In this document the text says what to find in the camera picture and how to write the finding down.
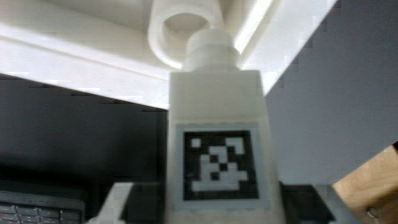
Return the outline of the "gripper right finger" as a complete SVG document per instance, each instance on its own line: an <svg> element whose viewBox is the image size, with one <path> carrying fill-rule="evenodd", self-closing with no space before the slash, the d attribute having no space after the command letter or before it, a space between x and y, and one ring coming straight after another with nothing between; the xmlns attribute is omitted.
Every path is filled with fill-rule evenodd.
<svg viewBox="0 0 398 224"><path fill-rule="evenodd" d="M281 185L287 224L356 224L327 185Z"/></svg>

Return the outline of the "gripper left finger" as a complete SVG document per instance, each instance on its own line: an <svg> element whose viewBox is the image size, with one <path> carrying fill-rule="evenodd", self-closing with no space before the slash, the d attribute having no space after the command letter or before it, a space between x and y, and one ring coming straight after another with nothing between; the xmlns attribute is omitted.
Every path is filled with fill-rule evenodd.
<svg viewBox="0 0 398 224"><path fill-rule="evenodd" d="M166 188L160 182L116 182L96 216L86 224L166 224Z"/></svg>

